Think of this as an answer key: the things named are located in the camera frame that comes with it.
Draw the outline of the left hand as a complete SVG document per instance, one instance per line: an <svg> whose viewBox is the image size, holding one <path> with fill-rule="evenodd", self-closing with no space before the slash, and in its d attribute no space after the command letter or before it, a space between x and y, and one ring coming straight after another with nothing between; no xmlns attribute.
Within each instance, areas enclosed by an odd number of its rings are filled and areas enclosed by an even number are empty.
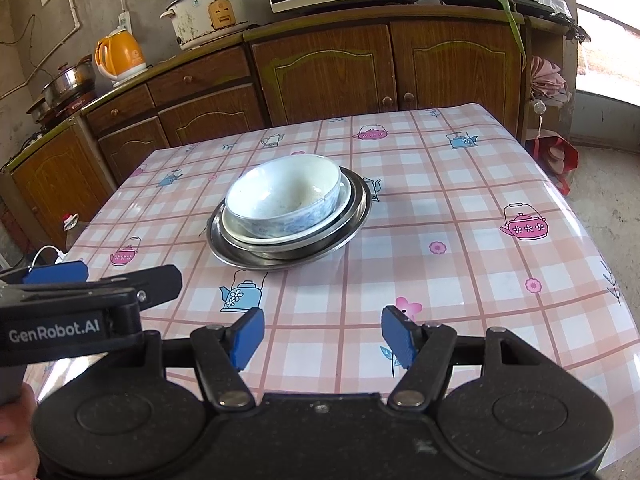
<svg viewBox="0 0 640 480"><path fill-rule="evenodd" d="M36 407L32 387L23 382L20 396L1 408L0 476L4 480L37 478L39 454L30 434Z"/></svg>

